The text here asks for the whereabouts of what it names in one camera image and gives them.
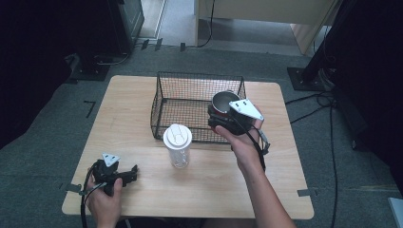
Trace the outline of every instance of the fingers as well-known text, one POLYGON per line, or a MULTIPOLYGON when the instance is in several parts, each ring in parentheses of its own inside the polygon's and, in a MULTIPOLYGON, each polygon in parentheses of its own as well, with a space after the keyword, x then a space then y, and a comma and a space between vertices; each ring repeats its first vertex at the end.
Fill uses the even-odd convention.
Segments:
POLYGON ((216 132, 219 135, 223 136, 229 143, 231 144, 233 143, 235 136, 227 129, 225 129, 223 126, 220 125, 216 126, 216 132))

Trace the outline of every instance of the white cup lid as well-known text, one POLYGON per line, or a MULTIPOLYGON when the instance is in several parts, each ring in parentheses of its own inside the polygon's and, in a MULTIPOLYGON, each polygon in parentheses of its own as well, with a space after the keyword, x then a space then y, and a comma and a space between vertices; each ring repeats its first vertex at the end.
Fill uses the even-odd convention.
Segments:
POLYGON ((185 126, 173 123, 166 131, 166 138, 171 145, 181 147, 187 143, 187 131, 185 126))

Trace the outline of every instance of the cable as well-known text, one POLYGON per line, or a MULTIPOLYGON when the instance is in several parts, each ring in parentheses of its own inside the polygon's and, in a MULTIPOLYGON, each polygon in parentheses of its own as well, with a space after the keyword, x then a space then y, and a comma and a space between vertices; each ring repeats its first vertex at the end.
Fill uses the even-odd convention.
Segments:
POLYGON ((325 107, 332 106, 334 100, 330 100, 330 99, 329 99, 329 98, 332 97, 332 96, 325 96, 325 95, 323 95, 323 94, 325 94, 325 93, 329 93, 329 92, 316 93, 316 94, 312 94, 312 95, 309 95, 309 96, 306 96, 306 97, 302 97, 302 98, 298 98, 298 99, 295 99, 295 100, 286 102, 285 104, 286 104, 286 105, 289 105, 289 104, 292 104, 292 103, 295 103, 295 102, 300 102, 300 101, 304 101, 304 100, 309 99, 309 98, 316 97, 316 98, 317 98, 317 104, 320 105, 320 107, 317 108, 316 110, 314 110, 314 111, 312 111, 312 112, 310 112, 310 113, 308 113, 308 114, 306 114, 306 115, 303 115, 303 116, 301 116, 301 117, 299 117, 299 118, 297 118, 297 119, 291 121, 290 124, 293 124, 293 123, 298 122, 298 121, 300 121, 300 120, 302 120, 302 119, 305 119, 305 118, 307 118, 307 117, 313 115, 314 113, 318 112, 319 110, 321 110, 321 109, 323 109, 323 108, 325 108, 325 107), (327 104, 322 104, 322 103, 320 102, 320 98, 325 98, 328 103, 327 103, 327 104))
POLYGON ((336 210, 337 210, 337 202, 338 202, 338 177, 337 177, 337 169, 336 169, 336 160, 335 160, 335 143, 333 140, 333 106, 330 106, 330 142, 332 149, 332 161, 333 161, 333 171, 335 173, 335 201, 333 205, 333 216, 332 216, 332 225, 331 227, 335 227, 336 222, 336 210))
MULTIPOLYGON (((86 186, 88 185, 88 180, 89 177, 92 174, 92 170, 95 167, 95 163, 92 164, 92 166, 89 168, 88 172, 86 173, 86 180, 84 181, 84 186, 83 186, 83 192, 86 191, 86 186)), ((81 214, 81 222, 83 224, 83 228, 87 228, 87 224, 86 224, 86 200, 85 200, 85 195, 81 196, 81 205, 80 205, 80 214, 81 214)))
POLYGON ((210 42, 211 37, 213 36, 213 15, 214 15, 214 5, 216 3, 216 0, 213 0, 213 7, 211 8, 211 16, 210 16, 210 36, 208 37, 207 41, 200 46, 197 46, 197 48, 203 48, 205 45, 208 44, 208 42, 210 42))
POLYGON ((333 133, 333 106, 335 104, 335 100, 334 99, 330 99, 332 96, 324 96, 323 94, 326 92, 322 92, 322 93, 318 93, 318 94, 313 94, 310 96, 306 96, 306 97, 302 97, 302 98, 298 98, 295 99, 293 101, 287 102, 286 104, 291 104, 294 102, 299 102, 299 101, 303 101, 312 97, 317 97, 317 103, 320 105, 320 108, 318 108, 317 110, 313 111, 310 114, 307 114, 305 116, 302 116, 298 119, 296 119, 295 121, 291 122, 294 123, 296 121, 302 120, 303 118, 312 115, 313 113, 319 111, 322 108, 325 107, 330 107, 330 143, 331 143, 331 151, 332 151, 332 163, 333 163, 333 171, 335 174, 335 200, 334 200, 334 205, 333 205, 333 215, 332 215, 332 223, 331 223, 331 228, 335 227, 335 222, 336 222, 336 211, 337 211, 337 202, 338 202, 338 176, 337 176, 337 169, 336 169, 336 158, 335 158, 335 142, 334 142, 334 133, 333 133), (319 101, 319 98, 326 98, 326 100, 329 102, 328 104, 322 104, 319 101))
POLYGON ((236 118, 234 118, 232 115, 229 115, 229 117, 238 125, 238 127, 240 127, 243 130, 243 132, 246 133, 246 135, 252 141, 253 145, 255 146, 256 151, 259 154, 259 160, 260 160, 261 168, 263 169, 263 171, 266 171, 266 164, 264 163, 263 152, 262 152, 262 150, 260 148, 260 145, 255 141, 255 139, 252 137, 252 135, 249 133, 249 131, 246 130, 236 118))

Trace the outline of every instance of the black wire basket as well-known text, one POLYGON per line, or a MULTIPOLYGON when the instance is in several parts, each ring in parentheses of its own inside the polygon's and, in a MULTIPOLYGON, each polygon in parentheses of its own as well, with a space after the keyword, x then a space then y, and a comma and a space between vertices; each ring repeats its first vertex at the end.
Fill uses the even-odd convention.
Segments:
POLYGON ((211 99, 226 90, 237 93, 241 99, 246 98, 241 76, 158 72, 150 120, 154 138, 162 140, 171 124, 182 124, 192 132, 193 143, 227 143, 207 124, 211 99))

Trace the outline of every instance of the human arm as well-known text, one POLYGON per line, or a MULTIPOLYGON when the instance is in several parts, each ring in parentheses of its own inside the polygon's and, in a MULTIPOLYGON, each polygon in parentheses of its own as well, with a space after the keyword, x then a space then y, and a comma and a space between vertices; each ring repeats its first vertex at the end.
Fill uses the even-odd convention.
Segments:
MULTIPOLYGON (((261 125, 262 121, 254 123, 256 129, 260 129, 261 125)), ((255 128, 249 133, 258 142, 259 133, 255 128)), ((258 227, 295 227, 261 168, 258 152, 249 137, 246 134, 235 136, 222 126, 217 126, 215 130, 232 145, 246 181, 258 227)))
MULTIPOLYGON (((88 182, 87 189, 94 186, 88 182)), ((113 197, 108 196, 102 189, 93 191, 86 200, 86 206, 94 217, 98 228, 116 226, 122 212, 122 179, 116 179, 113 185, 113 197)))

